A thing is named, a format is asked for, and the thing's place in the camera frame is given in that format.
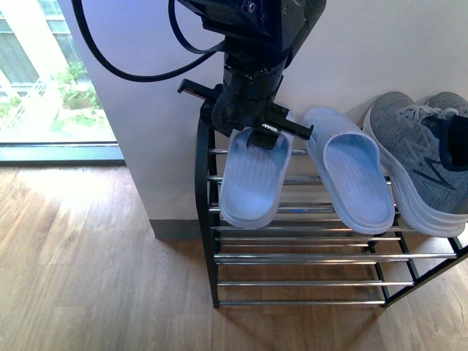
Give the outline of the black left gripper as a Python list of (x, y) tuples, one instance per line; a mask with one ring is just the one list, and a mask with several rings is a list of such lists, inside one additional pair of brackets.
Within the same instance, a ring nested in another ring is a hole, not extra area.
[(183, 80), (178, 92), (204, 100), (200, 118), (225, 136), (236, 129), (253, 128), (247, 147), (272, 150), (281, 132), (308, 140), (312, 127), (303, 127), (287, 119), (289, 110), (274, 103), (283, 79), (283, 65), (253, 66), (241, 70), (224, 66), (223, 83), (208, 88)]

